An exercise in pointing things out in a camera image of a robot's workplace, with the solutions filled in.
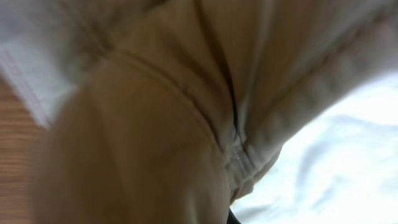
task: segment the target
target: garment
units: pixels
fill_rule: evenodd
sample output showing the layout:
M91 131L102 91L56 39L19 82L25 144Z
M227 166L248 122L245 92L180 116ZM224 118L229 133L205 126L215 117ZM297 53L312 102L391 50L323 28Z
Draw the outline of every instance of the garment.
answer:
M37 223L226 223L283 143L397 62L393 0L169 0L36 158Z

